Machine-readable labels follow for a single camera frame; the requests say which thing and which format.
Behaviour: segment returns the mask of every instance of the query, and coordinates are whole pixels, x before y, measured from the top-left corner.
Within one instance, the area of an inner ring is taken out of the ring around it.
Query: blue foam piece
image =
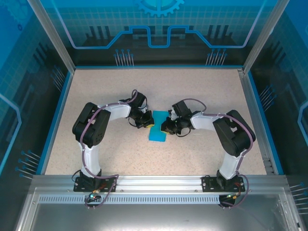
[[[160,126],[165,122],[166,118],[169,116],[169,112],[165,111],[153,111],[153,119],[155,125],[150,129],[149,140],[165,142],[166,135],[164,132],[160,131]]]

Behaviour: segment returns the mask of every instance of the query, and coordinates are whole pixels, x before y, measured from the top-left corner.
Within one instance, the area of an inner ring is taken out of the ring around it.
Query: speckled tabletop
[[[237,70],[129,69],[76,70],[53,145],[46,174],[71,175],[81,168],[81,151],[72,127],[87,102],[106,104],[131,96],[137,89],[151,110],[167,111],[184,98],[196,98],[208,113],[239,111],[252,126]],[[192,111],[202,108],[187,102]],[[149,141],[149,129],[136,129],[127,119],[111,121],[100,144],[103,174],[206,175],[216,174],[224,150],[216,132],[192,130],[185,138],[169,135],[165,142]],[[266,174],[257,141],[240,172]]]

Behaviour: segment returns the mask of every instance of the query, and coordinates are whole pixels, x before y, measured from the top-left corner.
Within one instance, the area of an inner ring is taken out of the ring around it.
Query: gear graphic
[[[135,2],[139,10],[144,10],[144,13],[149,13],[152,17],[155,15],[160,17],[174,13],[174,10],[178,10],[184,0],[135,0]]]
[[[28,16],[27,0],[0,0],[0,6],[6,7],[18,23],[21,23]]]

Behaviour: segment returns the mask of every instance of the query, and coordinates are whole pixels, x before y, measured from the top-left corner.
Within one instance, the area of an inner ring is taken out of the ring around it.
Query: blue glass wall
[[[76,65],[240,65],[276,0],[42,3]]]
[[[26,0],[0,0],[0,230],[13,230],[67,69]]]
[[[290,0],[251,70],[291,185],[308,185],[308,2]]]

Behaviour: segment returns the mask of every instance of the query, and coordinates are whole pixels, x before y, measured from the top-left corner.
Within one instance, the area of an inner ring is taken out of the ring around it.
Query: yellow object
[[[171,134],[170,132],[166,132],[166,131],[162,131],[162,130],[160,130],[160,131],[165,133],[165,134]]]

